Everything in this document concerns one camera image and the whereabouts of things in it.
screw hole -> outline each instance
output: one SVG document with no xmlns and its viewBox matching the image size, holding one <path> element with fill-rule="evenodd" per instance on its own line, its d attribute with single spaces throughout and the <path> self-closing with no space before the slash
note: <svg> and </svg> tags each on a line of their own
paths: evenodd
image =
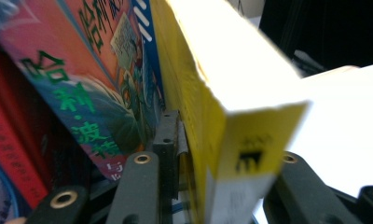
<svg viewBox="0 0 373 224">
<path fill-rule="evenodd" d="M 137 164 L 146 164 L 151 161 L 151 157 L 148 155 L 140 155 L 134 158 L 134 162 Z"/>
<path fill-rule="evenodd" d="M 76 201 L 78 194 L 73 190 L 58 193 L 50 201 L 50 206 L 55 209 L 64 208 Z"/>
<path fill-rule="evenodd" d="M 297 162 L 297 158 L 291 156 L 290 154 L 286 154 L 284 157 L 283 157 L 283 161 L 287 162 L 287 163 L 296 163 Z"/>
</svg>

red book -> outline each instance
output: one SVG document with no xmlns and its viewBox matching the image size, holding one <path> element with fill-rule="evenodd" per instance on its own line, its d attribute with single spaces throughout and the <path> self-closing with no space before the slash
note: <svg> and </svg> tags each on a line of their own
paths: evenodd
<svg viewBox="0 0 373 224">
<path fill-rule="evenodd" d="M 0 50 L 0 166 L 35 208 L 59 186 L 88 185 L 88 158 Z"/>
</svg>

book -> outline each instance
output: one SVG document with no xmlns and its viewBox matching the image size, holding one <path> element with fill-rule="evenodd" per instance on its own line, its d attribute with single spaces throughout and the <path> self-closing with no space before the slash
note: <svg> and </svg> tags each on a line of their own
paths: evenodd
<svg viewBox="0 0 373 224">
<path fill-rule="evenodd" d="M 166 107 L 193 169 L 193 223 L 248 223 L 309 101 L 298 71 L 224 0 L 151 1 Z"/>
<path fill-rule="evenodd" d="M 32 208 L 60 186 L 89 186 L 90 160 L 1 49 L 0 166 Z"/>
<path fill-rule="evenodd" d="M 0 43 L 101 173 L 119 179 L 162 110 L 131 2 L 0 3 Z"/>
<path fill-rule="evenodd" d="M 0 168 L 0 223 L 16 217 L 27 217 L 30 212 L 26 201 Z"/>
</svg>

yellow book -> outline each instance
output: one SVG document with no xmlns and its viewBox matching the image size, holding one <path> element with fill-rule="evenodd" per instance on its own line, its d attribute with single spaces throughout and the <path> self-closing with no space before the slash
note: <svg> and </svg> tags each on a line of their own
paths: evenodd
<svg viewBox="0 0 373 224">
<path fill-rule="evenodd" d="M 193 223 L 248 223 L 308 105 L 297 70 L 225 0 L 151 0 L 168 109 L 193 158 Z"/>
</svg>

book spine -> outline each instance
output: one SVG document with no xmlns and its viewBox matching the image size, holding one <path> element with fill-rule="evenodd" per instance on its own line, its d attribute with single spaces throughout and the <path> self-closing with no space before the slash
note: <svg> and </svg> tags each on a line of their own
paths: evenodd
<svg viewBox="0 0 373 224">
<path fill-rule="evenodd" d="M 23 76 L 12 60 L 0 50 L 0 109 L 7 114 L 15 133 L 23 139 L 23 148 L 34 162 L 48 189 L 52 187 L 53 172 L 43 152 L 51 147 L 49 132 L 50 109 L 39 97 L 34 87 Z"/>
<path fill-rule="evenodd" d="M 15 134 L 13 126 L 1 109 L 0 166 L 30 207 L 35 208 L 48 194 L 40 174 L 24 152 L 23 142 Z"/>
</svg>

